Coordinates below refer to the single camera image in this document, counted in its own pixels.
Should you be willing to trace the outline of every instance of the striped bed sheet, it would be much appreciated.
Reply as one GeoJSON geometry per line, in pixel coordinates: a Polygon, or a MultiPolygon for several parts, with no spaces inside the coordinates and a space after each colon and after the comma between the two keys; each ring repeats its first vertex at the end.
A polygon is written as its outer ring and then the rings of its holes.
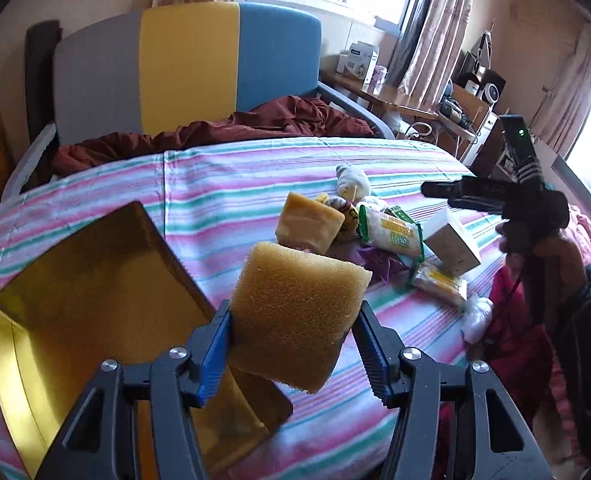
{"type": "MultiPolygon", "coordinates": [[[[425,180],[468,173],[423,142],[301,138],[252,140],[116,162],[31,190],[0,204],[0,289],[29,262],[89,222],[134,200],[148,214],[211,303],[229,297],[246,254],[274,230],[290,190],[335,192],[335,167],[355,164],[376,195],[421,221],[444,206],[422,197],[425,180]]],[[[470,290],[491,290],[502,265],[496,216],[455,210],[477,241],[482,265],[470,290]]],[[[403,283],[379,283],[367,298],[383,325],[440,362],[464,360],[460,313],[403,283]]],[[[279,386],[293,415],[276,435],[217,479],[358,479],[385,455],[397,412],[371,393],[351,334],[333,375],[314,396],[279,386]]],[[[0,412],[0,468],[27,478],[0,412]]]]}

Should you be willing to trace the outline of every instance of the white carton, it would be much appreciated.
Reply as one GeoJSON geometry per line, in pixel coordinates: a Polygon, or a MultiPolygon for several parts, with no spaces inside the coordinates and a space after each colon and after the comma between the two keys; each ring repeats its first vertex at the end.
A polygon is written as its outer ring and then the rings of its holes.
{"type": "Polygon", "coordinates": [[[352,43],[349,48],[347,64],[344,67],[344,74],[369,84],[379,55],[380,48],[377,46],[362,41],[352,43]]]}
{"type": "Polygon", "coordinates": [[[482,263],[477,243],[447,206],[422,222],[422,234],[424,243],[456,276],[482,263]]]}

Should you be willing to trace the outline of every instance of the metal screw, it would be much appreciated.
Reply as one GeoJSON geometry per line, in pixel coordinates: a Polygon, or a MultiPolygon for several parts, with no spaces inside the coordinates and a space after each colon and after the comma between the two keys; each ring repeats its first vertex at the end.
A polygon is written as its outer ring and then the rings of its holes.
{"type": "Polygon", "coordinates": [[[184,359],[187,353],[186,348],[183,346],[176,346],[168,351],[168,356],[171,359],[184,359]]]}
{"type": "Polygon", "coordinates": [[[404,349],[402,355],[404,355],[409,361],[415,361],[416,359],[420,359],[422,357],[422,352],[417,348],[413,348],[413,346],[409,346],[408,348],[404,349]]]}
{"type": "Polygon", "coordinates": [[[471,364],[471,367],[479,374],[485,374],[489,371],[489,365],[487,365],[484,361],[474,361],[471,364]]]}
{"type": "Polygon", "coordinates": [[[112,372],[117,368],[117,361],[115,359],[107,359],[102,361],[100,368],[103,372],[112,372]]]}

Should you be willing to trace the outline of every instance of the brown blanket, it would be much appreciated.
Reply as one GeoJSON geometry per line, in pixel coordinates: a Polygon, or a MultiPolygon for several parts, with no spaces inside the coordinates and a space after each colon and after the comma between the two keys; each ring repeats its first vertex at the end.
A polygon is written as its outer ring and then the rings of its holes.
{"type": "Polygon", "coordinates": [[[331,108],[319,99],[285,96],[250,112],[235,112],[216,123],[194,121],[155,137],[114,133],[73,146],[61,146],[51,167],[57,176],[67,176],[114,160],[236,140],[374,136],[365,121],[331,108]]]}

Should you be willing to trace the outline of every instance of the wooden table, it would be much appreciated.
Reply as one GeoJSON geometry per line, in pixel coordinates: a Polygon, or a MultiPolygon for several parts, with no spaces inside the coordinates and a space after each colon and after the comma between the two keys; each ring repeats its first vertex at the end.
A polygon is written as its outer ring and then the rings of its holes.
{"type": "Polygon", "coordinates": [[[425,112],[401,104],[406,101],[407,97],[395,86],[383,85],[381,89],[370,90],[368,85],[331,70],[320,70],[320,80],[331,87],[339,86],[349,90],[351,93],[368,101],[367,109],[379,118],[384,117],[384,114],[388,111],[396,111],[400,115],[407,117],[420,118],[426,121],[437,120],[435,112],[425,112]]]}

